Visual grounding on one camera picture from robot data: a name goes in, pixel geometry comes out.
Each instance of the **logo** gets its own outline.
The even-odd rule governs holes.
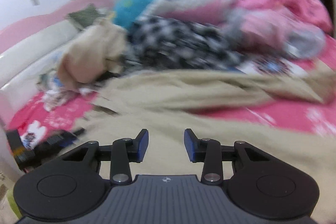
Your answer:
[[[162,179],[162,181],[165,182],[165,183],[168,183],[168,182],[171,181],[171,178],[165,177],[165,178]]]

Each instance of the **black circular housing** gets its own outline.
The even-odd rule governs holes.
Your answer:
[[[13,195],[23,214],[36,220],[69,220],[94,209],[105,193],[104,180],[75,161],[54,161],[27,173]]]
[[[227,190],[244,211],[274,220],[310,215],[320,195],[312,177],[274,161],[254,162],[242,168],[229,180]]]

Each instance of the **black and white checkered cloth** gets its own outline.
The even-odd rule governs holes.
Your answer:
[[[124,75],[148,69],[230,70],[244,59],[213,25],[148,16],[133,24],[128,38]]]

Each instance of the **beige blanket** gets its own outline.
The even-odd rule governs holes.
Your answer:
[[[276,97],[328,103],[334,98],[335,82],[335,71],[323,63],[305,77],[175,70],[113,79],[95,104],[121,114],[251,106]]]
[[[320,200],[312,217],[319,223],[336,222],[336,140],[290,133],[250,123],[225,122],[201,118],[178,111],[137,112],[110,115],[92,111],[77,126],[87,129],[81,140],[97,140],[100,145],[112,144],[119,138],[134,138],[142,128],[150,133],[144,162],[131,164],[132,175],[180,175],[202,172],[202,163],[189,161],[183,144],[183,132],[192,128],[199,138],[209,137],[223,145],[245,140],[275,157],[311,175],[320,187]],[[232,176],[231,163],[224,163],[224,175]],[[109,163],[103,163],[100,174],[109,178]]]
[[[119,57],[125,49],[126,31],[98,18],[72,42],[63,55],[57,75],[66,89],[96,80],[105,71],[120,72]]]

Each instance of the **pink bedsheet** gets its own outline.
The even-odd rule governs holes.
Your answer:
[[[332,69],[336,69],[336,40],[327,36],[327,47],[319,57]],[[313,61],[298,61],[305,70],[314,67]],[[318,135],[336,135],[336,100],[329,105],[308,102],[277,100],[268,105],[203,111],[208,117],[260,123],[271,127],[301,131]]]
[[[16,112],[8,128],[17,128],[22,136],[27,133],[29,125],[38,121],[39,127],[43,128],[39,131],[43,136],[37,136],[40,139],[47,137],[51,130],[71,130],[74,121],[83,117],[85,112],[92,109],[90,102],[96,97],[96,93],[92,93],[85,98],[78,95],[51,112],[47,112],[43,108],[42,96],[42,92],[35,95],[22,109]]]

